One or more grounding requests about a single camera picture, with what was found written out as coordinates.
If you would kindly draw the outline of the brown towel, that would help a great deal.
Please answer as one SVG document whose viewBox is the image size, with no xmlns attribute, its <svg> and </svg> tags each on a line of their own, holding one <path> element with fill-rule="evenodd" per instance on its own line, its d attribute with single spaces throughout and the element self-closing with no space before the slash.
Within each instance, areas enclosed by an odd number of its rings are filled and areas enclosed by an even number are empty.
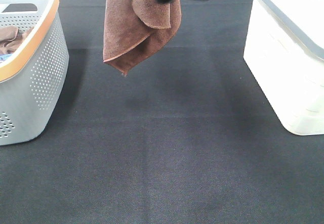
<svg viewBox="0 0 324 224">
<path fill-rule="evenodd" d="M 175 36 L 181 20 L 180 0 L 106 0 L 103 62 L 127 75 Z"/>
</svg>

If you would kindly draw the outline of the white storage box grey lid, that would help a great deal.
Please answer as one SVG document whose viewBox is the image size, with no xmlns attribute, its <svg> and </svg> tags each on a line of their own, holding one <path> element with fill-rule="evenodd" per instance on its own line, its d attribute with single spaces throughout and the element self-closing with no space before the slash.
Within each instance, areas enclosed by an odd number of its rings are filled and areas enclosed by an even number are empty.
<svg viewBox="0 0 324 224">
<path fill-rule="evenodd" d="M 253 0 L 244 60 L 287 131 L 323 134 L 323 0 Z"/>
</svg>

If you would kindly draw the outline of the grey perforated laundry basket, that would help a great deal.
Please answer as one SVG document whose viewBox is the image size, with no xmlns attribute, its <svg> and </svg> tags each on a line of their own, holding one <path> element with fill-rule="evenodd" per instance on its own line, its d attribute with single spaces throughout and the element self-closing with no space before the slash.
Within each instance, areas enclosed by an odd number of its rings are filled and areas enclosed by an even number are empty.
<svg viewBox="0 0 324 224">
<path fill-rule="evenodd" d="M 69 54 L 59 0 L 1 0 L 1 27 L 27 38 L 1 62 L 1 145 L 23 143 L 45 129 L 59 99 Z"/>
</svg>

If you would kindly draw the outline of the brown cloth in basket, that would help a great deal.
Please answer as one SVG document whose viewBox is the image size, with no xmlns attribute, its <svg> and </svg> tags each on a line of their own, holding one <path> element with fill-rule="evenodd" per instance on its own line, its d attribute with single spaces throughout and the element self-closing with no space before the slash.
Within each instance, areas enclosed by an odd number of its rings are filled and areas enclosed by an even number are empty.
<svg viewBox="0 0 324 224">
<path fill-rule="evenodd" d="M 1 28 L 1 56 L 14 53 L 28 35 L 33 27 L 23 32 L 16 26 L 7 26 Z"/>
</svg>

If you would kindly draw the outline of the blue cloth in basket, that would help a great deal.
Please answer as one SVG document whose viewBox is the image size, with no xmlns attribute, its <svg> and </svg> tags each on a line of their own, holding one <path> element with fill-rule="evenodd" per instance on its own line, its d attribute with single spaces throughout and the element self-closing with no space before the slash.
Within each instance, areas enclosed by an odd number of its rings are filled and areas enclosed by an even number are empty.
<svg viewBox="0 0 324 224">
<path fill-rule="evenodd" d="M 11 54 L 0 55 L 0 63 L 4 62 L 8 58 L 10 58 L 10 56 L 11 56 Z"/>
</svg>

